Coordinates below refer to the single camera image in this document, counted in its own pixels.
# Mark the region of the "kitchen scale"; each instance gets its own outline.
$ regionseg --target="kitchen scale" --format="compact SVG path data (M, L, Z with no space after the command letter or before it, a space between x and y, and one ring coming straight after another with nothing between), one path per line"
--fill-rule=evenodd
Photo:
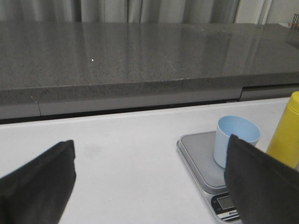
M184 135L177 147L218 223L242 224L225 185L224 168L214 160L215 135Z

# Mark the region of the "white curtain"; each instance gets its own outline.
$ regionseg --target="white curtain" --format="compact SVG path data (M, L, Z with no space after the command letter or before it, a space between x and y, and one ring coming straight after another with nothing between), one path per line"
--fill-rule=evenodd
M240 0L0 0L0 21L232 23L235 22L237 11L242 12L246 8L238 8L240 2Z

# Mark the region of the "light blue cup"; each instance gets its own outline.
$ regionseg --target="light blue cup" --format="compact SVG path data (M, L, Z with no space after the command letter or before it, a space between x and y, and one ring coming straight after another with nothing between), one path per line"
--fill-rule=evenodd
M226 166L228 140L232 134L253 146L256 145L261 136L259 128L250 120L238 116L220 118L216 130L214 159L223 168Z

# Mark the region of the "white table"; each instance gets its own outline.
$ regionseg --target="white table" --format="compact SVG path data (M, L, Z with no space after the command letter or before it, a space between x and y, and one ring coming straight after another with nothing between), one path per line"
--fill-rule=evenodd
M177 149L181 135L234 114L266 150L287 98L0 125L0 176L59 141L75 142L77 180L61 224L215 224Z

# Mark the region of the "yellow bottle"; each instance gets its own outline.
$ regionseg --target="yellow bottle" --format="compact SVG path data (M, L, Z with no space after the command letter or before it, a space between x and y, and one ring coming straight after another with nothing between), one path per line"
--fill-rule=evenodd
M289 167L297 166L299 162L299 91L291 95L266 153Z

